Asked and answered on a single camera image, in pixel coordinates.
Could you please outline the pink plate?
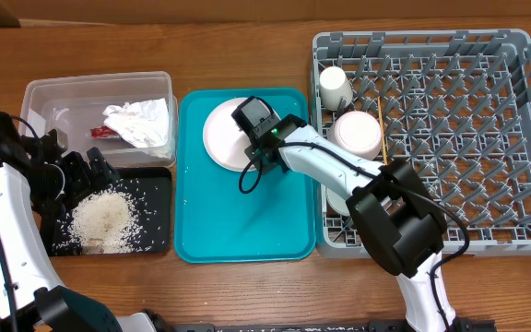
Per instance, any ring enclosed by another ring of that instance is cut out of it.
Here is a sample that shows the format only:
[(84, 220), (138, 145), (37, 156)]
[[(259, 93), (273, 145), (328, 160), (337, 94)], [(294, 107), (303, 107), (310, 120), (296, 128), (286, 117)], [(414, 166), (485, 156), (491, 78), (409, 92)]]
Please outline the pink plate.
[(241, 172), (252, 158), (257, 146), (240, 129), (232, 117), (247, 97), (222, 102), (207, 117), (203, 128), (203, 143), (209, 157), (226, 170)]

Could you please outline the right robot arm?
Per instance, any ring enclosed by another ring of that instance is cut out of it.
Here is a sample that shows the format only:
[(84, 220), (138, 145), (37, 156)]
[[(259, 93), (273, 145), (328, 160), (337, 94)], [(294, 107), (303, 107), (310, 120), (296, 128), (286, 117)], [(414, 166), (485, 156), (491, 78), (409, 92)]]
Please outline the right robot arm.
[(346, 202), (369, 256), (395, 276), (414, 331), (451, 331), (456, 319), (442, 280), (445, 210), (403, 160), (384, 165), (354, 155), (300, 117), (279, 117), (250, 96), (231, 115), (248, 136), (250, 165), (307, 175)]

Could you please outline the red snack wrapper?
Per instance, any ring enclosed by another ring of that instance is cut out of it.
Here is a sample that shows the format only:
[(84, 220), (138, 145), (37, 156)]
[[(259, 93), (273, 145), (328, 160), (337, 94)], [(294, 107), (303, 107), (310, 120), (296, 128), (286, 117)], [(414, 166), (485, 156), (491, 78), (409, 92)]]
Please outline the red snack wrapper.
[(114, 130), (112, 130), (111, 128), (105, 125), (92, 128), (90, 130), (90, 135), (93, 138), (98, 138), (98, 139), (120, 139), (121, 138), (121, 136), (117, 132), (115, 132)]

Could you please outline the grey bowl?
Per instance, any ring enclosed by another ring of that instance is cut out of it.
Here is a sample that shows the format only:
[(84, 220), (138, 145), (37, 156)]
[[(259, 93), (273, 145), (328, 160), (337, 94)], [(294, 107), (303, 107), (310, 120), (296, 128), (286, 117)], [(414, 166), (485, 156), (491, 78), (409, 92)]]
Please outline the grey bowl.
[(337, 214), (346, 217), (349, 215), (346, 200), (335, 192), (331, 191), (329, 188), (326, 189), (326, 201), (329, 207), (332, 208)]

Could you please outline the white napkin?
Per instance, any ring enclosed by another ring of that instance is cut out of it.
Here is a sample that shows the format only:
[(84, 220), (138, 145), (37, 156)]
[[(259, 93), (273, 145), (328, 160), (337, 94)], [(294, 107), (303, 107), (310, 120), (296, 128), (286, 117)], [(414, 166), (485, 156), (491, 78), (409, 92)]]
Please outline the white napkin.
[(104, 125), (136, 148), (155, 148), (168, 142), (170, 112), (164, 98), (109, 105), (103, 111)]

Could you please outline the white cup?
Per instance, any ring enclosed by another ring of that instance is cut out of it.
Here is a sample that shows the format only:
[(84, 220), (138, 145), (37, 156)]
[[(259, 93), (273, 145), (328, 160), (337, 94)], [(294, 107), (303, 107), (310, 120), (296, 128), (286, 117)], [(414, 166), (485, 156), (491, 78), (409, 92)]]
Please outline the white cup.
[(342, 101), (345, 106), (351, 102), (353, 92), (341, 67), (326, 68), (321, 72), (319, 80), (321, 103), (327, 110), (337, 111)]

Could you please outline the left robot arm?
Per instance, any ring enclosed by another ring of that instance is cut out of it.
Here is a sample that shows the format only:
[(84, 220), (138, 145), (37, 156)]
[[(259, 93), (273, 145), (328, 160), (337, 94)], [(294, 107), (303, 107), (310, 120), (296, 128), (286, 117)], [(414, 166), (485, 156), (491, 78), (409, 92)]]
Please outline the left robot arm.
[(93, 148), (88, 161), (65, 152), (56, 131), (22, 136), (0, 112), (0, 331), (167, 331), (149, 310), (117, 317), (68, 289), (49, 259), (34, 216), (56, 220), (117, 172)]

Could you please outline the wooden chopstick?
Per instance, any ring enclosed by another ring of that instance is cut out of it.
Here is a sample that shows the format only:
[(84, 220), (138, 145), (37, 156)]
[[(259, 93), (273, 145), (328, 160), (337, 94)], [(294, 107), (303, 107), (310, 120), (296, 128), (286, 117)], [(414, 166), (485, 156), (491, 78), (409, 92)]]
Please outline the wooden chopstick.
[(383, 163), (384, 165), (388, 165), (388, 156), (387, 156), (386, 141), (385, 141), (385, 134), (384, 134), (384, 116), (383, 116), (383, 110), (382, 110), (381, 96), (378, 96), (376, 100), (377, 100), (378, 122), (379, 122), (380, 132), (381, 132), (381, 149), (382, 149)]

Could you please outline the pink small bowl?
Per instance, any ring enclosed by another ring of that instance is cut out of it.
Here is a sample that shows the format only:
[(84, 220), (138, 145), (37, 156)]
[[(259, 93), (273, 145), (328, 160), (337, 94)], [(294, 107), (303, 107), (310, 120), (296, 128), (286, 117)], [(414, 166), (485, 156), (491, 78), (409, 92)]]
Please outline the pink small bowl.
[(379, 122), (361, 111), (344, 113), (327, 133), (329, 141), (366, 160), (373, 160), (379, 154), (381, 138)]

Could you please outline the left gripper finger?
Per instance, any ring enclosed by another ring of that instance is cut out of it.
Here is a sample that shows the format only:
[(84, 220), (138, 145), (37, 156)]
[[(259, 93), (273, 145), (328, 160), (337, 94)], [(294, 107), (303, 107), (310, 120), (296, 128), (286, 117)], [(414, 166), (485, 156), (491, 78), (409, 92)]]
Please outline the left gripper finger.
[(78, 152), (70, 152), (65, 156), (66, 174), (68, 176), (67, 195), (72, 198), (82, 197), (90, 187), (87, 163)]
[(91, 186), (94, 189), (104, 189), (121, 179), (118, 171), (104, 158), (98, 148), (91, 148), (87, 151), (89, 158)]

